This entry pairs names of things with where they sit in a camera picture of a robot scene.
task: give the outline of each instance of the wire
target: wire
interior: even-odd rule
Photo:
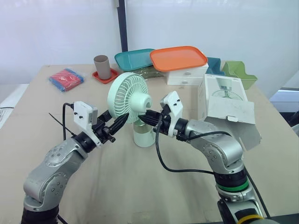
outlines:
[[[207,135],[212,135],[212,134],[226,134],[226,135],[231,136],[231,135],[230,135],[229,133],[227,133],[227,132],[216,131],[216,132],[207,132],[207,133],[203,133],[203,134],[197,134],[197,135],[195,135],[195,136],[189,137],[188,140],[193,140],[193,139],[197,139],[197,138],[204,137],[204,136],[207,136]]]
[[[256,191],[256,194],[257,194],[258,198],[260,199],[260,202],[261,202],[261,204],[262,204],[263,210],[264,210],[265,213],[266,213],[267,218],[268,218],[268,219],[272,219],[271,216],[270,216],[270,214],[269,214],[269,212],[268,212],[268,210],[267,210],[267,207],[266,207],[266,205],[265,205],[265,202],[263,201],[262,196],[261,196],[260,192],[258,191],[258,189],[257,189],[257,187],[256,187],[256,184],[253,182],[253,179],[251,178],[251,176],[250,176],[250,174],[249,174],[249,172],[248,172],[248,170],[246,169],[245,166],[244,166],[244,169],[245,169],[245,171],[246,171],[246,174],[247,174],[248,179],[250,180],[250,182],[251,182],[251,184],[252,184],[254,190]]]
[[[64,103],[62,106],[62,129],[64,133],[64,140],[66,140],[66,133],[65,133],[65,106],[69,106],[71,109],[74,108],[74,104]]]
[[[63,224],[68,224],[60,215],[57,215],[57,218],[60,222],[62,222]]]
[[[201,169],[170,169],[165,165],[165,163],[162,160],[162,157],[161,157],[161,154],[160,154],[160,148],[159,148],[159,131],[160,131],[160,127],[161,127],[162,117],[163,117],[163,114],[160,114],[159,121],[158,121],[158,126],[157,126],[157,131],[156,131],[156,149],[157,149],[158,158],[159,158],[162,166],[164,167],[164,169],[166,169],[170,172],[173,172],[173,173],[198,172],[198,173],[205,173],[205,174],[214,175],[214,172],[207,171],[207,170],[201,170]]]
[[[63,125],[59,120],[57,120],[52,114],[49,113],[49,115],[55,120],[57,121],[61,126]],[[66,130],[68,130],[69,133],[71,133],[71,135],[75,135],[72,131],[70,131],[67,127],[65,127]]]

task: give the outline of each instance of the product box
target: product box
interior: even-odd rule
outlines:
[[[197,119],[216,125],[234,136],[243,149],[260,143],[254,103],[246,97],[241,79],[205,74],[198,87]]]

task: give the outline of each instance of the green container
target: green container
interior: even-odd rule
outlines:
[[[245,65],[242,61],[226,61],[222,69],[226,76],[240,78],[244,89],[249,89],[257,80],[254,75],[248,75],[245,72]]]

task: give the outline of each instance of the teal tray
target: teal tray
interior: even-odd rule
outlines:
[[[132,50],[118,53],[114,56],[118,66],[123,71],[133,71],[152,66],[150,52],[154,49]]]

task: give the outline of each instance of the orange lid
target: orange lid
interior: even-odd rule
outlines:
[[[158,71],[173,71],[203,66],[207,57],[197,48],[182,46],[154,50],[150,58]]]

